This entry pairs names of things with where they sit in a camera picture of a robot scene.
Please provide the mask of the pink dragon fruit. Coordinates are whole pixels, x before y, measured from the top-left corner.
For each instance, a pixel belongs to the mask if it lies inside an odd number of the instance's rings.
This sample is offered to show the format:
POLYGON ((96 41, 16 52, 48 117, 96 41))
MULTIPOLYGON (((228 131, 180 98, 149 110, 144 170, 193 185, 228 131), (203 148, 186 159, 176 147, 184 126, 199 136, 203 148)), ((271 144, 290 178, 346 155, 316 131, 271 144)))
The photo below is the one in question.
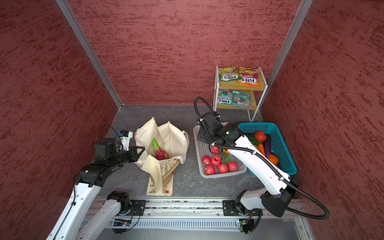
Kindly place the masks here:
POLYGON ((158 161, 167 160, 170 158, 167 151, 159 146, 155 138, 152 140, 152 146, 158 161))

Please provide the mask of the cream canvas tote bag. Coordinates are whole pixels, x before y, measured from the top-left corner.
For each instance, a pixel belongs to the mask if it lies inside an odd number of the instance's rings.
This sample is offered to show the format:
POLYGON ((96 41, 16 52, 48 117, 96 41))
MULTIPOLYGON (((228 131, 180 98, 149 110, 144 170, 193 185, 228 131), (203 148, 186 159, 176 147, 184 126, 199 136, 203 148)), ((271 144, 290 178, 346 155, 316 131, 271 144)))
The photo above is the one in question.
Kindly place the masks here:
POLYGON ((187 159, 189 136, 167 122, 158 126, 151 118, 135 132, 138 147, 145 148, 137 166, 148 173, 148 196, 171 196, 173 194, 174 173, 187 159))

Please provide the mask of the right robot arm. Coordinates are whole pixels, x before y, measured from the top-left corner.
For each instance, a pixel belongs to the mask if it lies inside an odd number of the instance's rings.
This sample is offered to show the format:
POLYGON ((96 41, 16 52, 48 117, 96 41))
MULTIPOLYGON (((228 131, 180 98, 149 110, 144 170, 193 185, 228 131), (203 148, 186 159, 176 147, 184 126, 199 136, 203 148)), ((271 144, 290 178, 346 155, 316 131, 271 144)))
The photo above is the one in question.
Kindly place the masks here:
POLYGON ((219 116, 210 113, 199 116, 198 123, 203 135, 201 142, 229 151, 264 185, 259 190, 243 191, 235 200, 238 211, 266 209, 281 218, 296 193, 284 182, 287 180, 290 183, 290 176, 264 157, 236 125, 222 125, 219 116))

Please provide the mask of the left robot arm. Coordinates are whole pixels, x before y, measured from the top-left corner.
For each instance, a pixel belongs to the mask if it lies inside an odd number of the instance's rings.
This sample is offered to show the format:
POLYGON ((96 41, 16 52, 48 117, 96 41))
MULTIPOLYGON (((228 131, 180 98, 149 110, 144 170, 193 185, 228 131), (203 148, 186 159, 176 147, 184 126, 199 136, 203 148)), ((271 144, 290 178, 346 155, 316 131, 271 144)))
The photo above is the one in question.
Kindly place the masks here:
POLYGON ((95 144, 95 156, 76 175, 72 194, 49 240, 95 240, 113 219, 142 216, 143 207, 136 207, 126 192, 113 191, 107 196, 100 210, 85 226, 83 220, 101 191, 107 178, 127 163, 136 163, 144 153, 144 147, 131 147, 130 137, 105 138, 95 144))

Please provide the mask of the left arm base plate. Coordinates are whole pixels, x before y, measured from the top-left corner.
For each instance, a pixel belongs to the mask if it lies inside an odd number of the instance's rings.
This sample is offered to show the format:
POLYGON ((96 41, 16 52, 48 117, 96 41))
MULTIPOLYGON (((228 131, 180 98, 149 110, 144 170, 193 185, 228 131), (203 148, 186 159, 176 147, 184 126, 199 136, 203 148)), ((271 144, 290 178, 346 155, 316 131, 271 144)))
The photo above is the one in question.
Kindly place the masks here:
POLYGON ((119 216, 143 216, 146 200, 123 200, 119 216))

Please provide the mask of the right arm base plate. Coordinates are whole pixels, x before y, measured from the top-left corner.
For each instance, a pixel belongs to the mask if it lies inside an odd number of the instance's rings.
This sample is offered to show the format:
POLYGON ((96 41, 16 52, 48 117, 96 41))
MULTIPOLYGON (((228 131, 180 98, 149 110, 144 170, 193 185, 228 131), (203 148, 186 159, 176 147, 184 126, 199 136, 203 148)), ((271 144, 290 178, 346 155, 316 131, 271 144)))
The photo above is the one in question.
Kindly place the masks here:
POLYGON ((223 214, 226 217, 257 217, 261 209, 246 209, 240 202, 235 200, 223 200, 223 214))

